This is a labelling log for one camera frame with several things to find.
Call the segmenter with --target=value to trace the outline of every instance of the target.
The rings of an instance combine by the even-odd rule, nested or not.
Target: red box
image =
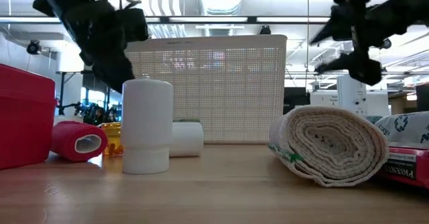
[[[389,147],[389,160],[378,175],[429,189],[429,150]]]
[[[0,64],[0,169],[46,160],[56,103],[53,80]]]

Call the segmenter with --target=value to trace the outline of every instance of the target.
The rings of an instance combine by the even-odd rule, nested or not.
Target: red roll
[[[73,162],[94,158],[107,145],[105,132],[93,125],[62,121],[52,130],[51,151]]]

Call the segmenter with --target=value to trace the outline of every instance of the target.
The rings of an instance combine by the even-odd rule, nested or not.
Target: rolled cloth
[[[295,174],[321,186],[354,186],[387,161],[385,136],[368,120],[336,107],[304,106],[277,119],[269,148]]]

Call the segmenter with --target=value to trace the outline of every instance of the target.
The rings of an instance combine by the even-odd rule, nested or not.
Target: yellow object
[[[122,155],[123,146],[121,145],[121,123],[103,123],[101,129],[106,133],[108,144],[105,149],[105,155]]]

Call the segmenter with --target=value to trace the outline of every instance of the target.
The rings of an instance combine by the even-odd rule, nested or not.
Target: white cylinder
[[[204,133],[201,123],[173,123],[173,143],[170,157],[191,157],[201,155]]]
[[[173,86],[160,80],[128,80],[122,86],[122,171],[168,170],[172,143]]]

